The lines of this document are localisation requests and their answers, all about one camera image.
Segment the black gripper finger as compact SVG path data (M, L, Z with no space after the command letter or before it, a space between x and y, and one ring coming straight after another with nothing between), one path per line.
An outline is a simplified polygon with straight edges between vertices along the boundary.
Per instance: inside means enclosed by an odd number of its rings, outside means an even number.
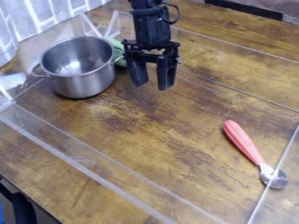
M145 63L136 58L127 60L127 68L133 84L140 87L148 82L148 73Z
M164 91L175 83L176 62L169 57L159 57L156 61L157 88Z

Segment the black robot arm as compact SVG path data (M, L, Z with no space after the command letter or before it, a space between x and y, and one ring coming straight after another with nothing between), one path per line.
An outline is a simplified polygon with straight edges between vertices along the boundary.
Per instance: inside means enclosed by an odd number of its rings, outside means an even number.
M124 58L131 80L140 87L148 82L147 63L156 64L157 88L165 90L175 83L180 64L179 46L171 41L171 25L180 18L169 19L168 6L179 7L165 0L128 0L135 23L135 40L123 40Z

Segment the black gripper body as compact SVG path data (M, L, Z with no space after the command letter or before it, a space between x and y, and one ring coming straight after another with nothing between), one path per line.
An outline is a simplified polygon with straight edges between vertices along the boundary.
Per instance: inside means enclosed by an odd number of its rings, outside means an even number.
M123 40L124 58L129 66L159 63L159 60L169 66L177 65L180 44L172 41L171 25L180 18L180 9L176 5L172 7L176 9L175 19L171 19L168 5L132 6L135 39Z

